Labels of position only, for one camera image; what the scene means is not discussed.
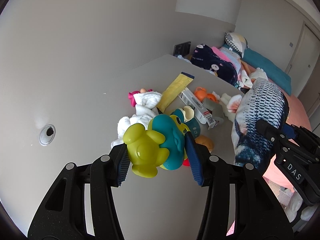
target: white box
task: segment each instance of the white box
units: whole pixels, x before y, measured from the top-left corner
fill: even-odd
[[[188,89],[185,88],[180,94],[179,98],[187,105],[191,106],[195,111],[195,117],[199,120],[200,123],[208,123],[209,128],[215,127],[218,122],[216,122],[208,109],[202,106],[202,103],[196,98],[196,96]]]

